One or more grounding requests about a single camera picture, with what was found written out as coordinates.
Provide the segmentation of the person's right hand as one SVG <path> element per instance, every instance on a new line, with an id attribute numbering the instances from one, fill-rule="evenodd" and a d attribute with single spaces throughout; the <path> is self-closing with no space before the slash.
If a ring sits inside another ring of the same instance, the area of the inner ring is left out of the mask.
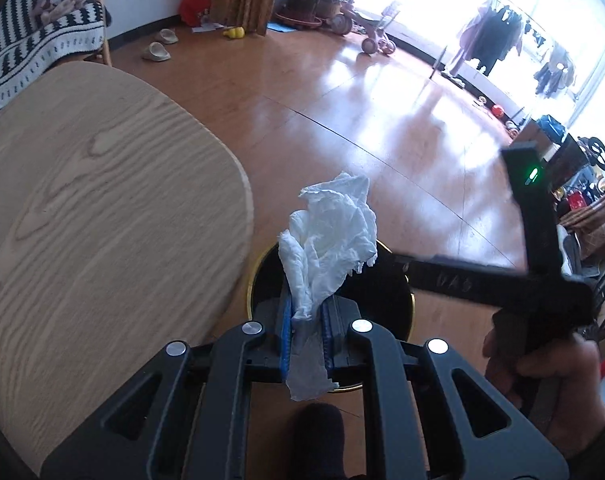
<path id="1" fill-rule="evenodd" d="M 596 342 L 573 333 L 528 354 L 525 321 L 506 309 L 492 317 L 482 354 L 485 378 L 570 458 L 605 429 L 601 355 Z"/>

